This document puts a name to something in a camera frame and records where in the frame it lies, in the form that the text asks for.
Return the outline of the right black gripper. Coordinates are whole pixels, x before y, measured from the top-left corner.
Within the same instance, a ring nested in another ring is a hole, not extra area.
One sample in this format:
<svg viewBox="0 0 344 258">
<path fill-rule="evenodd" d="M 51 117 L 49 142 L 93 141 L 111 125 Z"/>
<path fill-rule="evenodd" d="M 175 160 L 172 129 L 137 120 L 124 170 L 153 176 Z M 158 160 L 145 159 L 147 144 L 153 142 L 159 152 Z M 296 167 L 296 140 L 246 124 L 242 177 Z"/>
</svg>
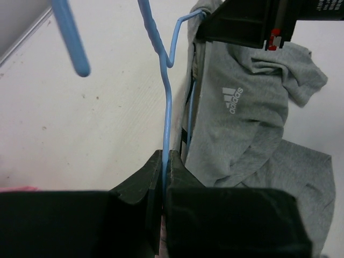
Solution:
<svg viewBox="0 0 344 258">
<path fill-rule="evenodd" d="M 342 21 L 343 0 L 224 1 L 201 22 L 201 41 L 275 51 L 289 42 L 298 20 Z"/>
</svg>

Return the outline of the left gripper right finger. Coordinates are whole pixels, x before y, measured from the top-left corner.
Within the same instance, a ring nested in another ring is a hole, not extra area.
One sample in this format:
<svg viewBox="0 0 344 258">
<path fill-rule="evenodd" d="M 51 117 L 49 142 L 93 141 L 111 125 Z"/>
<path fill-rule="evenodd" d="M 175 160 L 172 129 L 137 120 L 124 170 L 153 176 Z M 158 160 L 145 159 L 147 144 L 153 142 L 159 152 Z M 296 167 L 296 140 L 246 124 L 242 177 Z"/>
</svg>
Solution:
<svg viewBox="0 0 344 258">
<path fill-rule="evenodd" d="M 170 257 L 311 257 L 296 199 L 265 188 L 207 188 L 172 150 L 167 166 Z"/>
</svg>

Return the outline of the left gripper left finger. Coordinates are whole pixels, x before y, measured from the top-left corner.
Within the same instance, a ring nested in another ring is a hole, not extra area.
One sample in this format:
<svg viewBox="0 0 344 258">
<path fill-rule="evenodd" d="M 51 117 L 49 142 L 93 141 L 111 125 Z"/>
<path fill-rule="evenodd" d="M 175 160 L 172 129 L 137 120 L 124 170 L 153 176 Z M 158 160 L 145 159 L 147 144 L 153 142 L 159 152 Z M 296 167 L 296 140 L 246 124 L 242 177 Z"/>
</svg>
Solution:
<svg viewBox="0 0 344 258">
<path fill-rule="evenodd" d="M 162 152 L 109 191 L 1 193 L 1 257 L 154 257 Z"/>
</svg>

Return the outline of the grey t shirt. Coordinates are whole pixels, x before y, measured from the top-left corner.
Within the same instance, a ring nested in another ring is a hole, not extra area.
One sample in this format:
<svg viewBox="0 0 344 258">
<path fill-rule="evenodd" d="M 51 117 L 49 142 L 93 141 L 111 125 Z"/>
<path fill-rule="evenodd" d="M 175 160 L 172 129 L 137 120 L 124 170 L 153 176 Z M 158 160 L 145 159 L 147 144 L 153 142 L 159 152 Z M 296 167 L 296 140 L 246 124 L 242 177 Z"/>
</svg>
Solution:
<svg viewBox="0 0 344 258">
<path fill-rule="evenodd" d="M 288 103 L 304 107 L 327 83 L 308 48 L 264 51 L 201 42 L 188 21 L 188 72 L 196 81 L 186 167 L 207 187 L 284 190 L 297 199 L 313 257 L 331 227 L 335 183 L 330 155 L 283 140 Z"/>
</svg>

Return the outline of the blue wire hanger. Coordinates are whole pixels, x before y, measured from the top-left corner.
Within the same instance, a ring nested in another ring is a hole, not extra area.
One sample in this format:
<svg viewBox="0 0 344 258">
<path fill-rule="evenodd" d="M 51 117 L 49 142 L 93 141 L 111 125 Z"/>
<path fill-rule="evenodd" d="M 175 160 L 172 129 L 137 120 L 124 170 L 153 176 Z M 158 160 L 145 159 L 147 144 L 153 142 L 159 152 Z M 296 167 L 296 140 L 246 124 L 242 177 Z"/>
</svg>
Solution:
<svg viewBox="0 0 344 258">
<path fill-rule="evenodd" d="M 197 16 L 203 18 L 205 12 L 202 9 L 197 9 L 177 20 L 170 44 L 170 51 L 166 52 L 156 22 L 153 18 L 149 1 L 138 1 L 138 6 L 148 37 L 159 57 L 160 74 L 166 95 L 162 149 L 162 201 L 163 206 L 165 206 L 167 196 L 167 164 L 169 160 L 171 117 L 173 110 L 173 98 L 168 77 L 168 69 L 172 68 L 175 62 L 176 45 L 182 23 Z M 83 42 L 69 2 L 51 1 L 51 7 L 76 74 L 80 77 L 89 76 L 91 73 L 90 63 L 84 50 Z"/>
</svg>

